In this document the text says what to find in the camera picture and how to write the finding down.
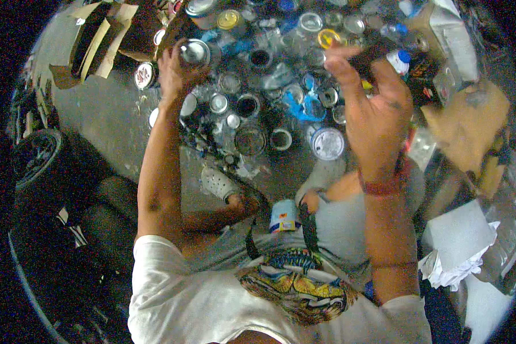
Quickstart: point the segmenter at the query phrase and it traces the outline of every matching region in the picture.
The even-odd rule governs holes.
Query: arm
[[[179,50],[184,40],[158,61],[162,100],[145,149],[138,184],[138,237],[158,235],[176,244],[181,237],[181,176],[178,114],[187,92],[206,76],[206,68],[183,69]]]
[[[412,114],[411,93],[385,60],[372,64],[378,92],[367,99],[361,78],[347,58],[356,48],[328,51],[325,67],[340,82],[346,100],[346,131],[366,182],[390,180]],[[417,244],[403,191],[389,196],[365,195],[365,247],[379,304],[418,295]]]

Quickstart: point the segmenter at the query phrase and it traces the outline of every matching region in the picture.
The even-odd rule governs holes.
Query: concrete floor
[[[81,6],[77,0],[70,8]],[[48,65],[68,65],[76,38],[76,19],[69,10],[58,13],[42,33],[36,49],[35,75],[41,85],[52,79]],[[148,116],[159,100],[157,89],[138,91],[132,81],[137,63],[117,54],[107,79],[90,75],[84,84],[59,90],[52,82],[52,98],[60,126],[80,134],[97,150],[110,168],[138,182],[144,150],[151,132]],[[270,201],[292,198],[313,166],[308,146],[295,145],[283,155],[263,156],[263,169],[252,180],[244,180]],[[184,210],[210,210],[223,205],[215,196],[201,191],[199,178],[203,159],[188,148],[180,150],[182,205]]]

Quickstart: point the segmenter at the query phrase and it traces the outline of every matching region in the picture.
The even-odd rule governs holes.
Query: white t-shirt
[[[250,294],[235,277],[237,270],[191,274],[165,238],[138,238],[134,258],[128,327],[136,344],[227,343],[245,330],[283,344],[432,342],[418,296],[381,307],[361,296],[334,319],[304,327],[280,306]]]

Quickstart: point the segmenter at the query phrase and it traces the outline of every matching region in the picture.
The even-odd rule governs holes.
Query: water bottle
[[[409,62],[411,62],[411,55],[405,51],[405,50],[399,50],[399,51],[393,51],[386,55],[386,59],[396,72],[401,75],[405,76],[409,72]]]

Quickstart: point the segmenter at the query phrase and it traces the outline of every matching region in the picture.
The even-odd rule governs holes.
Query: crumpled paper
[[[497,237],[497,228],[501,222],[496,221],[489,224],[489,228],[495,233],[493,242],[489,246],[493,246]],[[458,290],[459,283],[471,273],[480,273],[480,266],[484,263],[482,255],[488,250],[489,246],[482,249],[472,257],[465,260],[461,265],[454,267],[449,271],[443,271],[441,267],[441,259],[437,250],[432,251],[429,255],[422,258],[419,262],[419,269],[423,273],[423,280],[428,279],[430,285],[437,289],[440,286],[451,286],[451,291]]]

